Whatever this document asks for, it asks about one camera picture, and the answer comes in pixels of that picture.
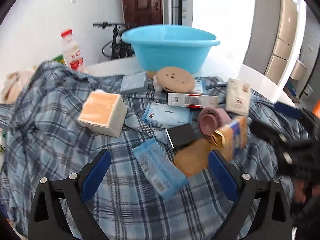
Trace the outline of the person right hand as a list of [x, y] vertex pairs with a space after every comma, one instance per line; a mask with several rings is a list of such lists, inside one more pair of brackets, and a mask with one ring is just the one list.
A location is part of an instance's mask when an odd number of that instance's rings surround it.
[[[306, 201], [306, 193], [305, 193], [305, 184], [306, 182], [301, 179], [294, 179], [294, 194], [293, 194], [293, 202], [297, 204], [304, 204]], [[320, 185], [316, 184], [312, 188], [312, 196], [319, 196], [320, 195]]]

